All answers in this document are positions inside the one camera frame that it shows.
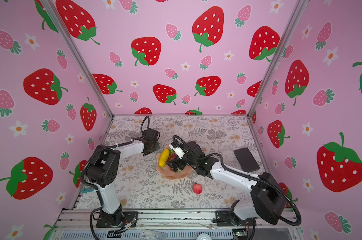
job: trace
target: peach colored bowl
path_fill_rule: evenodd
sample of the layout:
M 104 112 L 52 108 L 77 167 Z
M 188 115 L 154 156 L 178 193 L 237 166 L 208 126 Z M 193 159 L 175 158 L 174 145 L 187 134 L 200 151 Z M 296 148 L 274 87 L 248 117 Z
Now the peach colored bowl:
M 157 158 L 156 170 L 160 174 L 164 175 L 164 177 L 166 177 L 169 180 L 176 180 L 176 179 L 181 179 L 181 178 L 187 177 L 193 170 L 193 168 L 191 166 L 185 166 L 182 171 L 176 173 L 173 170 L 170 170 L 170 167 L 168 165 L 165 165 L 164 167 L 160 167 L 158 165 L 160 156 L 161 156 L 161 153 L 157 154 L 157 156 L 156 156 L 156 158 Z

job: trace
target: strawberry wallpaper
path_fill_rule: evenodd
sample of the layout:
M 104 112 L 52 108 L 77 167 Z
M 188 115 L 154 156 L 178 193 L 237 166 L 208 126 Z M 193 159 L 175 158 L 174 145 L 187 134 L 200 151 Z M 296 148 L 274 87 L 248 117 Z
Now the strawberry wallpaper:
M 362 0 L 308 3 L 254 120 L 305 239 L 362 240 Z
M 115 114 L 249 111 L 295 4 L 56 0 Z
M 39 1 L 0 1 L 0 239 L 47 239 L 108 118 Z

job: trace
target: yellow fruit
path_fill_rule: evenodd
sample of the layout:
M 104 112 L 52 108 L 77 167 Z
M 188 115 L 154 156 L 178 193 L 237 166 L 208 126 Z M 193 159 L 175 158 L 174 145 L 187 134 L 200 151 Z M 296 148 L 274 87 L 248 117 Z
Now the yellow fruit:
M 161 153 L 161 156 L 159 157 L 158 165 L 159 165 L 160 167 L 164 167 L 166 161 L 168 160 L 168 158 L 169 158 L 169 149 L 165 149 L 165 150 Z

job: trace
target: red strawberry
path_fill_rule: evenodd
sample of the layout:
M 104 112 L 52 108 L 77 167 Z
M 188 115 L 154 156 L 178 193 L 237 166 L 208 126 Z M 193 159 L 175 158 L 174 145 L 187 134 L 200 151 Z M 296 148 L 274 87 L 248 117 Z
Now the red strawberry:
M 129 96 L 130 96 L 130 100 L 131 100 L 132 102 L 137 102 L 137 100 L 138 100 L 138 94 L 137 94 L 136 92 L 132 92 Z
M 167 24 L 165 26 L 165 30 L 168 37 L 173 38 L 174 41 L 178 41 L 181 39 L 181 33 L 180 31 L 178 31 L 175 25 Z
M 270 123 L 267 132 L 271 143 L 276 148 L 282 146 L 284 138 L 290 138 L 290 136 L 285 137 L 285 128 L 279 120 Z
M 187 111 L 185 114 L 202 114 L 202 112 L 200 112 L 199 110 L 200 110 L 200 107 L 198 107 L 197 110 L 193 109 L 193 110 Z
M 190 96 L 189 95 L 185 95 L 183 98 L 182 98 L 182 104 L 186 105 L 190 102 Z
M 61 156 L 61 160 L 60 160 L 60 168 L 61 170 L 65 170 L 69 165 L 69 153 L 64 152 Z
M 140 108 L 134 114 L 152 114 L 152 111 L 149 108 Z
M 171 78 L 173 80 L 178 78 L 177 73 L 173 69 L 170 69 L 170 68 L 165 69 L 165 74 L 168 78 Z
M 92 104 L 90 104 L 89 98 L 87 103 L 80 109 L 80 117 L 81 121 L 83 121 L 83 125 L 87 131 L 92 130 L 94 123 L 96 122 L 97 112 Z
M 331 22 L 327 22 L 322 27 L 321 31 L 318 33 L 317 42 L 316 42 L 317 51 L 321 50 L 326 45 L 326 41 L 329 39 L 330 35 L 331 35 Z
M 278 103 L 274 112 L 280 115 L 285 110 L 285 103 Z
M 289 45 L 287 48 L 284 49 L 283 53 L 282 53 L 282 57 L 283 58 L 288 58 L 291 53 L 293 52 L 293 46 Z
M 285 166 L 289 169 L 293 169 L 297 166 L 297 162 L 296 159 L 294 159 L 294 157 L 287 157 L 285 158 Z
M 362 181 L 362 161 L 357 153 L 344 147 L 344 134 L 339 133 L 342 145 L 330 142 L 317 152 L 319 175 L 324 186 L 333 192 L 342 192 Z
M 257 114 L 254 110 L 254 114 L 252 115 L 253 124 L 255 124 L 255 119 L 257 119 Z
M 122 67 L 121 58 L 114 52 L 109 52 L 109 59 L 116 67 Z
M 85 9 L 71 0 L 56 0 L 56 8 L 66 28 L 73 37 L 83 41 L 92 39 L 92 41 L 100 45 L 100 43 L 92 38 L 96 36 L 96 23 Z
M 244 73 L 239 73 L 237 74 L 237 80 L 236 82 L 240 85 L 244 84 L 246 81 L 246 77 L 245 77 L 245 74 Z
M 255 94 L 257 94 L 258 89 L 260 88 L 260 85 L 261 85 L 261 81 L 251 85 L 247 91 L 248 95 L 255 97 Z
M 171 103 L 176 102 L 174 101 L 177 97 L 177 92 L 174 88 L 156 84 L 153 86 L 153 93 L 155 94 L 157 100 L 159 100 L 161 103 Z
M 66 110 L 68 111 L 68 117 L 72 120 L 76 119 L 76 109 L 73 108 L 72 104 L 66 105 Z
M 235 111 L 234 113 L 231 113 L 231 114 L 246 114 L 246 111 L 240 109 L 240 110 L 237 110 L 237 111 Z
M 46 22 L 46 24 L 48 25 L 48 27 L 49 27 L 50 29 L 52 29 L 52 30 L 55 31 L 55 32 L 58 32 L 56 26 L 54 26 L 51 18 L 49 17 L 48 13 L 45 11 L 45 9 L 44 9 L 43 5 L 41 4 L 40 0 L 35 0 L 35 5 L 36 5 L 37 12 L 38 12 L 38 13 L 40 14 L 40 16 L 43 17 L 43 19 L 44 19 L 44 20 L 43 20 L 43 23 L 41 24 L 41 28 L 42 28 L 43 30 L 45 30 L 45 29 L 44 29 L 44 23 Z
M 26 199 L 45 188 L 53 178 L 52 169 L 37 157 L 27 157 L 11 170 L 6 191 L 15 199 Z
M 76 186 L 76 188 L 79 187 L 81 180 L 80 180 L 80 176 L 81 176 L 81 171 L 84 169 L 85 164 L 87 163 L 86 160 L 82 160 L 79 164 L 77 164 L 74 173 L 72 173 L 71 171 L 69 171 L 69 173 L 73 176 L 73 183 Z
M 322 107 L 326 103 L 331 103 L 334 100 L 334 95 L 336 94 L 332 89 L 327 89 L 326 91 L 322 89 L 313 97 L 313 104 Z
M 212 57 L 210 55 L 206 55 L 201 59 L 200 68 L 202 70 L 205 70 L 211 63 L 212 63 Z
M 142 65 L 152 66 L 157 63 L 159 54 L 161 53 L 161 43 L 154 36 L 137 38 L 131 44 L 132 54 Z
M 45 120 L 41 127 L 45 132 L 56 132 L 60 129 L 60 124 L 56 120 L 50 119 L 49 121 Z
M 136 14 L 138 12 L 138 6 L 136 5 L 136 2 L 133 2 L 132 0 L 120 0 L 121 7 L 125 11 L 129 11 L 130 14 Z
M 255 31 L 249 48 L 249 56 L 254 60 L 262 60 L 272 55 L 279 43 L 279 35 L 268 26 L 262 26 Z
M 242 25 L 245 25 L 245 22 L 249 20 L 249 17 L 251 16 L 251 12 L 252 6 L 249 4 L 238 11 L 237 18 L 235 20 L 235 24 L 238 28 L 240 28 Z
M 9 50 L 13 54 L 21 53 L 21 46 L 17 41 L 13 41 L 12 36 L 6 31 L 0 30 L 0 47 Z
M 195 194 L 200 194 L 203 192 L 203 187 L 200 184 L 194 184 L 192 190 Z
M 116 82 L 108 75 L 94 74 L 94 73 L 92 75 L 93 75 L 94 79 L 96 80 L 97 85 L 103 94 L 106 94 L 106 95 L 113 94 L 116 91 L 122 92 L 122 90 L 117 90 Z
M 289 188 L 286 186 L 286 184 L 284 184 L 283 182 L 280 182 L 280 183 L 279 183 L 279 186 L 282 188 L 282 190 L 285 192 L 285 194 L 288 195 L 288 197 L 293 200 L 293 196 L 292 196 Z M 289 208 L 289 207 L 290 207 L 290 204 L 289 204 L 289 203 L 286 203 L 286 206 L 285 206 L 285 207 L 286 207 L 286 208 Z
M 259 135 L 262 135 L 264 133 L 264 127 L 263 126 L 260 126 L 259 128 L 258 128 L 258 134 Z
M 54 73 L 46 68 L 39 69 L 24 79 L 25 92 L 34 99 L 48 105 L 55 105 L 63 96 L 64 89 Z
M 88 139 L 88 145 L 90 150 L 94 150 L 94 141 L 92 138 Z
M 309 72 L 301 60 L 295 60 L 289 69 L 285 82 L 285 92 L 289 98 L 295 98 L 293 106 L 296 105 L 297 96 L 303 94 L 309 83 Z
M 349 225 L 349 221 L 341 215 L 338 216 L 333 212 L 327 212 L 324 214 L 324 218 L 326 222 L 337 232 L 342 233 L 342 231 L 344 231 L 346 234 L 351 233 L 351 225 Z
M 193 23 L 192 33 L 194 40 L 205 47 L 217 43 L 224 31 L 224 11 L 222 8 L 214 6 L 209 8 Z
M 61 66 L 62 69 L 66 69 L 66 66 L 68 65 L 68 61 L 65 58 L 65 54 L 64 52 L 59 49 L 57 50 L 57 61 L 59 62 L 59 65 Z
M 218 87 L 221 85 L 221 78 L 217 76 L 203 77 L 197 80 L 196 90 L 201 96 L 210 96 L 216 92 Z
M 278 89 L 278 81 L 274 80 L 273 82 L 273 87 L 271 88 L 271 94 L 274 96 L 277 93 L 277 89 Z
M 11 94 L 6 90 L 0 90 L 0 117 L 4 118 L 13 113 L 11 110 L 15 107 L 15 101 L 13 100 Z
M 239 100 L 236 104 L 236 108 L 241 108 L 245 104 L 245 102 L 246 102 L 245 99 Z

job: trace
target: table surface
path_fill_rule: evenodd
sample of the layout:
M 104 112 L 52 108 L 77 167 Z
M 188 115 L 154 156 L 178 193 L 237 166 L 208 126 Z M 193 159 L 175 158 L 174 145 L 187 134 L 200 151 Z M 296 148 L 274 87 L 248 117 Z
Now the table surface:
M 116 116 L 104 144 L 109 146 L 140 137 L 144 117 Z M 237 169 L 241 169 L 241 166 L 233 151 L 248 147 L 260 166 L 252 173 L 262 174 L 264 167 L 245 116 L 153 115 L 150 117 L 150 128 L 161 133 L 160 149 L 145 157 L 136 154 L 120 159 L 116 179 L 112 182 L 117 199 L 125 209 L 216 209 L 228 208 L 237 199 L 251 202 L 249 193 L 225 182 L 199 176 L 194 171 L 186 178 L 168 180 L 156 170 L 156 155 L 172 141 L 173 135 L 179 135 L 186 142 L 196 141 L 205 154 L 222 154 L 224 163 Z M 193 193 L 194 183 L 203 186 L 202 194 Z M 97 207 L 99 201 L 96 193 L 88 192 L 80 196 L 76 208 Z

